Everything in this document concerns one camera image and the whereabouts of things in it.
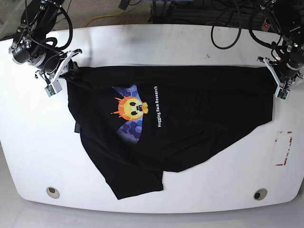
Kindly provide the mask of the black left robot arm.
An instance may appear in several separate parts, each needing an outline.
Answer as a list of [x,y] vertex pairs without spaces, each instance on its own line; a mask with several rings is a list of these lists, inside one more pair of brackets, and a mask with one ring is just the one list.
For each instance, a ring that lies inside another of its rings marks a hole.
[[[273,61],[259,57],[264,62],[277,81],[280,91],[288,91],[295,85],[300,70],[304,67],[304,24],[300,10],[295,8],[290,0],[253,0],[255,6],[248,20],[248,31],[252,39],[258,44],[276,52],[278,58]],[[258,39],[253,33],[252,24],[255,16],[263,13],[272,30],[279,35],[277,42],[266,43]]]

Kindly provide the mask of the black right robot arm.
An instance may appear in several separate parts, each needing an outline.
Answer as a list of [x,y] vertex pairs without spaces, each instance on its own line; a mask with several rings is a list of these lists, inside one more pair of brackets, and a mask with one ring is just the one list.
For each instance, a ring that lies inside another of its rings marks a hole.
[[[25,10],[20,25],[13,37],[9,53],[17,64],[28,63],[37,68],[35,78],[39,76],[49,85],[56,73],[60,78],[74,77],[79,68],[76,62],[69,60],[63,69],[59,65],[67,59],[65,49],[71,44],[73,26],[70,17],[63,8],[62,0],[33,0],[30,4],[25,1]],[[68,22],[69,36],[65,45],[58,47],[55,37],[47,34],[56,24],[57,17],[62,14]]]

